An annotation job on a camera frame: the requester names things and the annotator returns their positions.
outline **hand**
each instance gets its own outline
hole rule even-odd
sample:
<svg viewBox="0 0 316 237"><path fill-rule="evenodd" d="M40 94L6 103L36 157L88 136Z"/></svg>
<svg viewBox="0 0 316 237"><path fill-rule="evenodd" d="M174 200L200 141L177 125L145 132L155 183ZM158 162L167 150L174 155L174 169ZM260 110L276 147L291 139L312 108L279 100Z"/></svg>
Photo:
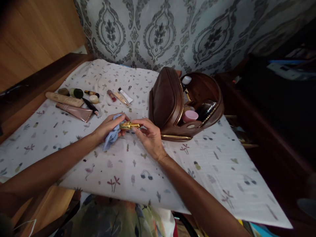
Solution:
<svg viewBox="0 0 316 237"><path fill-rule="evenodd" d="M167 155L162 146L160 129L155 126L148 118L134 119L132 123L140 123L145 128L136 129L132 128L139 140L144 145L146 151L156 160L160 161Z"/></svg>
<svg viewBox="0 0 316 237"><path fill-rule="evenodd" d="M98 143L104 142L106 136L111 132L116 125L123 122L124 120L130 121L130 119L126 116L126 114L122 114L121 116L117 117L113 120L114 115L109 115L101 124L98 126L92 133L93 136L96 137ZM118 136L124 136L126 134L125 130L121 130Z"/></svg>

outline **printed white cloth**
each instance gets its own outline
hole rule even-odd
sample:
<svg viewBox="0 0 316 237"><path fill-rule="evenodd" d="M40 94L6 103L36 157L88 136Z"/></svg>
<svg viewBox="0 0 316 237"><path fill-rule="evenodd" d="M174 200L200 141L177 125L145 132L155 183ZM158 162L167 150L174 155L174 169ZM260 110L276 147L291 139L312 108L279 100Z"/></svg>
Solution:
<svg viewBox="0 0 316 237"><path fill-rule="evenodd" d="M88 123L57 109L46 100L0 145L0 175L12 177L36 161L91 133L110 114L148 116L148 95L158 73L97 59L80 65L60 88L80 88L100 94ZM112 102L107 90L121 87L134 99L131 108ZM218 123L185 143L163 142L167 153L236 218L291 228L262 176L223 116ZM103 152L103 144L76 164L57 185L89 193L151 204L188 213L159 165L129 131Z"/></svg>

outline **patterned wall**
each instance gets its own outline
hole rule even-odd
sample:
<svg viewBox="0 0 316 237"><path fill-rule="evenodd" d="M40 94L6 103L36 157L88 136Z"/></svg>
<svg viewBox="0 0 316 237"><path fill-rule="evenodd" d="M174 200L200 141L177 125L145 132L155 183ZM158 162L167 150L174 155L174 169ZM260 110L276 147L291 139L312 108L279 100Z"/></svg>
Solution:
<svg viewBox="0 0 316 237"><path fill-rule="evenodd" d="M267 55L316 17L315 0L74 0L88 47L159 71L228 71Z"/></svg>

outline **left hand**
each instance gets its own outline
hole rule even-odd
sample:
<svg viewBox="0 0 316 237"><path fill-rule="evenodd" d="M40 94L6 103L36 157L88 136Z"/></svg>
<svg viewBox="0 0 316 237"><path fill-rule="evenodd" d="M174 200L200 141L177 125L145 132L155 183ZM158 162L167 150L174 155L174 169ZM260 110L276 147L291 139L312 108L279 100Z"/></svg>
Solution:
<svg viewBox="0 0 316 237"><path fill-rule="evenodd" d="M121 116L117 117L115 120L113 120L114 115L109 115L101 124L98 126L92 133L96 137L99 143L104 142L106 136L111 132L116 125L123 122L124 120L130 121L130 119L126 116L126 114L122 114ZM118 136L124 136L126 134L125 130L121 130L118 134Z"/></svg>

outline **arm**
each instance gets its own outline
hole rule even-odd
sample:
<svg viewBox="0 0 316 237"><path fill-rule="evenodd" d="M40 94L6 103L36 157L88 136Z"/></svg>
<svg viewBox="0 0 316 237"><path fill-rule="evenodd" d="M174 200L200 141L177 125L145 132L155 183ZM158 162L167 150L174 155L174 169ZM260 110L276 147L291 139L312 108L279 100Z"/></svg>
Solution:
<svg viewBox="0 0 316 237"><path fill-rule="evenodd" d="M110 131L128 117L108 116L91 134L39 160L0 186L0 212L12 217L35 194L49 188L85 155L95 149Z"/></svg>
<svg viewBox="0 0 316 237"><path fill-rule="evenodd" d="M161 165L184 204L209 236L249 236L247 231L209 192L192 179L164 150L160 129L149 119L132 120L147 129L135 129L148 153Z"/></svg>

